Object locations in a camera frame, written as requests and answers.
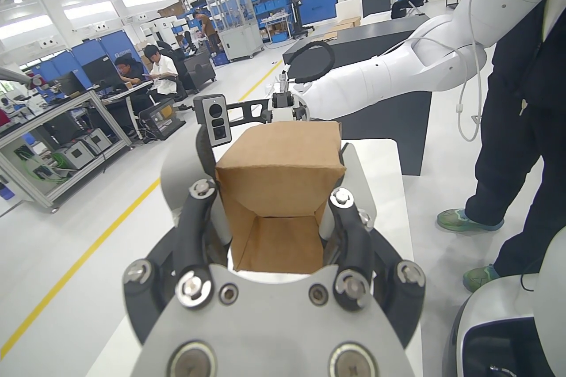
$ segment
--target man sitting at desk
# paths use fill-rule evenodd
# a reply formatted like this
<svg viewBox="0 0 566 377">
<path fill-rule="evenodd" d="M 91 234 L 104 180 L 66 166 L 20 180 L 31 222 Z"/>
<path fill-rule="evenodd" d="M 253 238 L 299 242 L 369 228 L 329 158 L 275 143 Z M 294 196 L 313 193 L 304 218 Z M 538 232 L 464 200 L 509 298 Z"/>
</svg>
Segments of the man sitting at desk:
<svg viewBox="0 0 566 377">
<path fill-rule="evenodd" d="M 118 68 L 120 78 L 124 82 L 130 82 L 132 85 L 138 85 L 146 80 L 143 76 L 143 64 L 133 58 L 121 56 L 116 59 L 115 65 Z"/>
</svg>

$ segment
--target desk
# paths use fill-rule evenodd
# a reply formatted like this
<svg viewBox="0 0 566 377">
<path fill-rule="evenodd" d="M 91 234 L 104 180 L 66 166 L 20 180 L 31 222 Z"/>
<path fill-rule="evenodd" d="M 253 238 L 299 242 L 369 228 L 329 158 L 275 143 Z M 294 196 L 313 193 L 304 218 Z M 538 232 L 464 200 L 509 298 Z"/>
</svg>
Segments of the desk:
<svg viewBox="0 0 566 377">
<path fill-rule="evenodd" d="M 134 115 L 134 109 L 132 108 L 132 98 L 130 97 L 130 95 L 133 94 L 134 92 L 136 92 L 137 90 L 141 90 L 142 88 L 146 88 L 147 86 L 150 86 L 150 85 L 153 85 L 152 80 L 149 80 L 147 82 L 142 82 L 141 84 L 135 85 L 132 88 L 125 90 L 124 92 L 121 92 L 117 95 L 111 95 L 108 98 L 104 98 L 102 100 L 102 103 L 103 103 L 104 106 L 108 106 L 112 103 L 119 102 L 120 100 L 123 100 L 123 99 L 126 100 L 126 107 L 128 108 L 128 113 L 130 114 L 130 119 L 132 120 L 132 125 L 134 126 L 136 134 L 138 135 L 138 138 L 140 140 L 143 139 L 143 136 L 142 136 L 142 133 L 140 133 L 140 129 L 139 129 L 139 126 L 138 126 L 138 119 Z"/>
<path fill-rule="evenodd" d="M 237 138 L 244 126 L 233 128 Z M 413 244 L 397 145 L 390 139 L 350 141 L 356 147 L 366 179 L 378 211 L 375 228 L 393 245 L 402 258 L 413 260 Z M 228 149 L 214 149 L 217 158 Z M 295 275 L 239 272 L 242 276 L 263 282 L 293 280 Z M 140 345 L 131 330 L 127 316 L 107 342 L 105 348 L 87 373 L 87 377 L 129 377 L 140 352 Z M 418 326 L 406 354 L 416 377 L 422 377 L 421 327 Z"/>
</svg>

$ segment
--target black cable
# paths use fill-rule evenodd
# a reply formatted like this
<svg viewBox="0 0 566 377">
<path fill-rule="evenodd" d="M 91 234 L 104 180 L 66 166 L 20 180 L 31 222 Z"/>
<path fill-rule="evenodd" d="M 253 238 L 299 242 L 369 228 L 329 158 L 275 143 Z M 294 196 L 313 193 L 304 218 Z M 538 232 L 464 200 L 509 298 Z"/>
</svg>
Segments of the black cable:
<svg viewBox="0 0 566 377">
<path fill-rule="evenodd" d="M 529 265 L 527 265 L 525 267 L 525 270 L 523 270 L 522 274 L 521 274 L 521 288 L 524 289 L 525 291 L 528 291 L 530 293 L 534 292 L 533 289 L 529 289 L 526 288 L 525 285 L 523 284 L 523 277 L 526 275 L 526 272 L 529 270 L 529 268 L 531 268 L 534 264 L 536 264 L 536 262 L 540 262 L 542 259 L 544 259 L 544 255 L 540 256 L 539 258 L 535 259 L 534 261 L 532 261 Z"/>
<path fill-rule="evenodd" d="M 291 58 L 289 58 L 289 62 L 287 62 L 287 64 L 291 64 L 293 60 L 295 60 L 300 54 L 303 54 L 306 50 L 309 50 L 314 46 L 321 46 L 321 48 L 324 48 L 326 50 L 326 52 L 328 53 L 328 64 L 325 66 L 325 68 L 323 68 L 321 72 L 318 72 L 317 74 L 313 74 L 312 76 L 307 76 L 307 77 L 296 78 L 295 84 L 306 84 L 307 82 L 314 82 L 315 80 L 318 80 L 322 76 L 328 74 L 331 71 L 332 66 L 334 66 L 334 63 L 336 62 L 336 56 L 334 55 L 334 50 L 328 43 L 323 42 L 321 40 L 315 40 L 313 42 L 309 42 L 302 48 L 299 48 L 297 51 L 295 51 L 295 53 L 291 55 Z"/>
</svg>

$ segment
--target open cardboard box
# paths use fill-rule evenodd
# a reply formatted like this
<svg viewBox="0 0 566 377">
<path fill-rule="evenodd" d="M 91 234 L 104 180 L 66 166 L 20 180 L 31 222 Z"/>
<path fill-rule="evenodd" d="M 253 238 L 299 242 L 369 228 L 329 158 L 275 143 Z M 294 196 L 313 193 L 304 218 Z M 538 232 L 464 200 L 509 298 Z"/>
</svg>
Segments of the open cardboard box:
<svg viewBox="0 0 566 377">
<path fill-rule="evenodd" d="M 235 270 L 311 274 L 328 197 L 344 175 L 337 122 L 285 121 L 247 129 L 216 164 Z"/>
</svg>

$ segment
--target electronic equipment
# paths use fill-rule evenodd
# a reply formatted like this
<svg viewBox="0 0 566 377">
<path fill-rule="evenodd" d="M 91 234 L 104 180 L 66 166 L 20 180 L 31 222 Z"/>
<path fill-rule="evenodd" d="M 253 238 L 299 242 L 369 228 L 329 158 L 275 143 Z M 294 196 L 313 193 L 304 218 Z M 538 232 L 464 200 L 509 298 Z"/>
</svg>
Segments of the electronic equipment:
<svg viewBox="0 0 566 377">
<path fill-rule="evenodd" d="M 83 71 L 87 74 L 88 80 L 93 84 L 99 85 L 100 88 L 109 88 L 123 84 L 118 71 L 107 56 L 85 64 Z"/>
<path fill-rule="evenodd" d="M 87 90 L 74 72 L 67 72 L 67 74 L 63 74 L 61 77 L 50 80 L 48 84 L 51 87 L 57 87 L 66 96 Z"/>
<path fill-rule="evenodd" d="M 79 140 L 63 145 L 57 152 L 53 152 L 52 155 L 55 159 L 57 158 L 56 155 L 59 155 L 73 169 L 81 169 L 95 159 L 95 156 L 84 142 Z"/>
<path fill-rule="evenodd" d="M 140 111 L 139 118 L 145 128 L 154 138 L 164 141 L 177 129 L 185 125 L 184 120 L 178 119 L 174 100 L 168 99 L 157 103 L 147 110 Z"/>
<path fill-rule="evenodd" d="M 218 145 L 232 141 L 225 96 L 196 96 L 194 109 L 196 122 L 206 127 L 212 147 L 218 147 Z"/>
<path fill-rule="evenodd" d="M 89 129 L 76 140 L 83 142 L 94 155 L 100 155 L 112 146 L 110 139 L 100 129 Z"/>
</svg>

